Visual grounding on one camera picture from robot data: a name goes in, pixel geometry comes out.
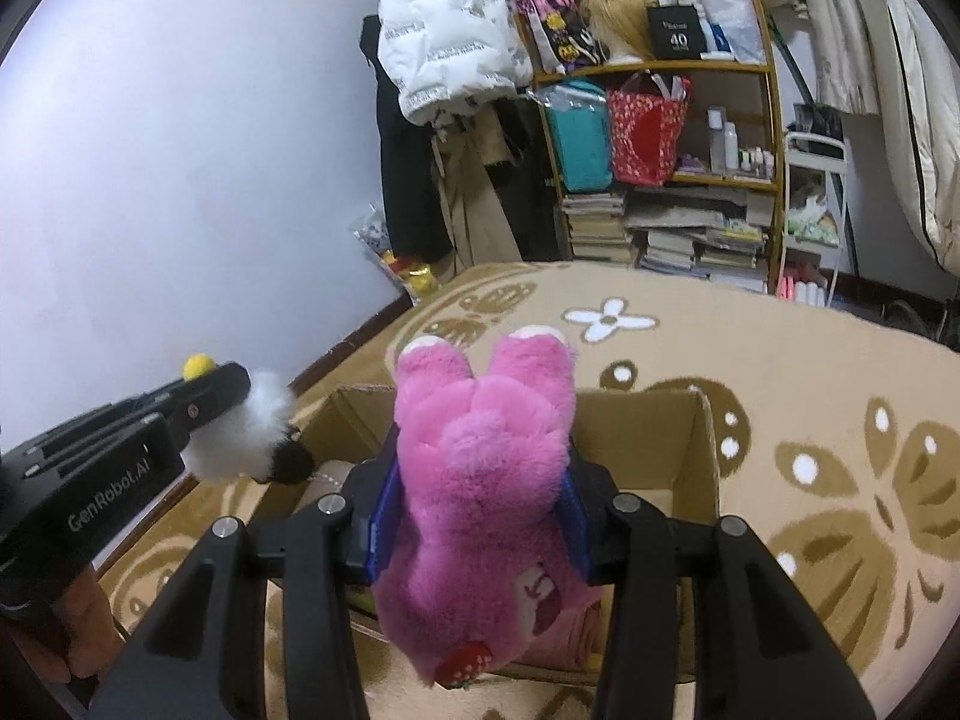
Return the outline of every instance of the white fluffy plush toy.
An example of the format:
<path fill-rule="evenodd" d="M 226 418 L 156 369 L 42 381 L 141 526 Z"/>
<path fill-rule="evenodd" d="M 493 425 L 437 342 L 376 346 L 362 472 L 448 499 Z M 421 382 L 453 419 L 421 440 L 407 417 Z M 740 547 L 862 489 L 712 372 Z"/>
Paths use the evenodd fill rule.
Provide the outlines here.
<path fill-rule="evenodd" d="M 184 379 L 199 378 L 217 367 L 205 354 L 191 357 Z M 296 397 L 275 373 L 250 373 L 250 393 L 243 403 L 195 430 L 181 453 L 198 479 L 248 476 L 258 482 L 298 484 L 313 472 L 310 453 L 294 439 L 290 419 Z"/>

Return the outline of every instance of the teal bag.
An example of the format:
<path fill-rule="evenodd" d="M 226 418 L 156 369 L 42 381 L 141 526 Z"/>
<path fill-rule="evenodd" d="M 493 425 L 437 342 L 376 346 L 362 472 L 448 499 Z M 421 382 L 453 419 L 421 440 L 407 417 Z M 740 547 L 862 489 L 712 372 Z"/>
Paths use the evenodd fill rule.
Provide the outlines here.
<path fill-rule="evenodd" d="M 573 79 L 563 85 L 606 97 L 604 89 L 589 81 Z M 548 108 L 547 116 L 563 186 L 568 191 L 607 189 L 613 183 L 613 150 L 606 105 Z"/>

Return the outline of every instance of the white wall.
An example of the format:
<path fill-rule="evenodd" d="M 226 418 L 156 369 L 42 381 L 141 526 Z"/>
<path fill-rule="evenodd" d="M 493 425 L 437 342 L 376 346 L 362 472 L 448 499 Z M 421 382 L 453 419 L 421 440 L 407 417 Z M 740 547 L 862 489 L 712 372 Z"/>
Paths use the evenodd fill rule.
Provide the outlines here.
<path fill-rule="evenodd" d="M 376 0 L 44 0 L 0 66 L 0 445 L 179 375 L 293 377 L 397 295 Z"/>
<path fill-rule="evenodd" d="M 809 22 L 789 7 L 776 9 L 776 25 L 811 92 L 816 97 L 816 66 Z M 794 121 L 794 103 L 803 101 L 786 62 L 776 52 L 776 75 L 784 108 L 784 124 Z M 860 275 L 932 298 L 949 298 L 957 279 L 937 266 L 917 241 L 899 205 L 890 178 L 883 122 L 878 116 L 844 116 L 848 148 L 846 194 L 859 257 Z M 850 262 L 842 271 L 853 272 Z"/>

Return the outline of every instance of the white plush paw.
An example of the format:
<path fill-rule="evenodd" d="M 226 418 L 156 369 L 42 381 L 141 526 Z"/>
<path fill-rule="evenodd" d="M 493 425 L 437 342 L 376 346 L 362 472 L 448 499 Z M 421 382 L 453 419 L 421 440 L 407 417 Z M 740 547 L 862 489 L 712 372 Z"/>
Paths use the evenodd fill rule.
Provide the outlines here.
<path fill-rule="evenodd" d="M 566 336 L 560 330 L 546 324 L 528 324 L 526 327 L 521 327 L 520 330 L 510 333 L 511 338 L 536 338 L 536 336 L 553 336 L 557 341 L 569 346 Z"/>
<path fill-rule="evenodd" d="M 420 336 L 419 338 L 414 338 L 413 341 L 407 344 L 403 348 L 403 351 L 400 352 L 400 357 L 403 357 L 405 354 L 410 354 L 414 349 L 425 349 L 427 346 L 436 346 L 438 343 L 450 343 L 445 338 L 440 338 L 439 336 Z"/>

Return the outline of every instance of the pink plush toy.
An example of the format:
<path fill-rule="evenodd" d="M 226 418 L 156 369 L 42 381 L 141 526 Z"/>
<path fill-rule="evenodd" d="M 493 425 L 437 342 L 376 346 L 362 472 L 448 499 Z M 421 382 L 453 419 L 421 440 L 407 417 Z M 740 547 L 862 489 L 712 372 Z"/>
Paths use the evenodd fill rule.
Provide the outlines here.
<path fill-rule="evenodd" d="M 549 327 L 503 338 L 479 378 L 440 338 L 417 338 L 400 356 L 405 504 L 373 594 L 383 631 L 426 683 L 469 683 L 521 656 L 561 610 L 599 598 L 570 566 L 552 512 L 573 364 Z"/>

